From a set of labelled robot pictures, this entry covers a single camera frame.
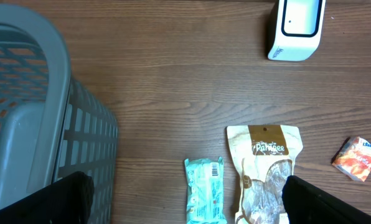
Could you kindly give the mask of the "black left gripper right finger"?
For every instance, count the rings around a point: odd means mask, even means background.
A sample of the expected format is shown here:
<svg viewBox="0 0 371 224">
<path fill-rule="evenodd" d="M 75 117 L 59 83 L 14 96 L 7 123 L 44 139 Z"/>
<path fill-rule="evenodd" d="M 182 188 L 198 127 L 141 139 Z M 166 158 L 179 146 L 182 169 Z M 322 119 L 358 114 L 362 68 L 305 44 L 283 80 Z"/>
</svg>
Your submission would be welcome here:
<svg viewBox="0 0 371 224">
<path fill-rule="evenodd" d="M 291 175 L 282 193 L 290 224 L 371 224 L 371 216 Z"/>
</svg>

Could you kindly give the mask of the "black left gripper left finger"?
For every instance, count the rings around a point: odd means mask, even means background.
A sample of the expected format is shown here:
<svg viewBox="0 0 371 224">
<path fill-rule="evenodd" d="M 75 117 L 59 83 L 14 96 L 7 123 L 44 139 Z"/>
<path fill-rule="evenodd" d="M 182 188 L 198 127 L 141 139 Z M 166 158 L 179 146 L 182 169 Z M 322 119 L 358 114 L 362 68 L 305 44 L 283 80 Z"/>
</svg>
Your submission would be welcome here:
<svg viewBox="0 0 371 224">
<path fill-rule="evenodd" d="M 0 224 L 87 223 L 93 204 L 93 179 L 74 172 L 0 210 Z"/>
</svg>

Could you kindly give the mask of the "beige snack pouch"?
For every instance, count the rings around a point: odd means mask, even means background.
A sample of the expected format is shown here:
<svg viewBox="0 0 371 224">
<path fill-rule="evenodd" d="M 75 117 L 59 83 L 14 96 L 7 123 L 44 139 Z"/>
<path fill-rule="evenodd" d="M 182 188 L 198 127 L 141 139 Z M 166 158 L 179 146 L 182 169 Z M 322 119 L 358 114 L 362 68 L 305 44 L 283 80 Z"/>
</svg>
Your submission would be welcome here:
<svg viewBox="0 0 371 224">
<path fill-rule="evenodd" d="M 240 176 L 236 223 L 289 223 L 282 193 L 303 150 L 299 128 L 287 125 L 227 127 L 228 146 Z"/>
</svg>

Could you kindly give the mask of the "orange snack packet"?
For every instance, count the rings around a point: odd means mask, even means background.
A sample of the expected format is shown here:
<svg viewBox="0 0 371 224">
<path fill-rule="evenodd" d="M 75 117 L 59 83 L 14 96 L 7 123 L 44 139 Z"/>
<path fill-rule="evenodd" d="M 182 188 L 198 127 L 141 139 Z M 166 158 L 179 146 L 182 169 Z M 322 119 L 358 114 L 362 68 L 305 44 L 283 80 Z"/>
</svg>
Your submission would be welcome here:
<svg viewBox="0 0 371 224">
<path fill-rule="evenodd" d="M 350 138 L 332 165 L 352 180 L 365 182 L 371 172 L 371 143 L 360 136 Z"/>
</svg>

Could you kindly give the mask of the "teal packet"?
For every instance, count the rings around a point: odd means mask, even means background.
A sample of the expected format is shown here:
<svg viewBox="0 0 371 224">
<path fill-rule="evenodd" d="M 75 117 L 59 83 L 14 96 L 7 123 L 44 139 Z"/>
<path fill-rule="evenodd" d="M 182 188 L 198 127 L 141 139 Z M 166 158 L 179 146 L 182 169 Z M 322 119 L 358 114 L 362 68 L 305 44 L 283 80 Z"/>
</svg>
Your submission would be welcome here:
<svg viewBox="0 0 371 224">
<path fill-rule="evenodd" d="M 227 224 L 223 213 L 223 159 L 184 161 L 187 179 L 187 224 Z"/>
</svg>

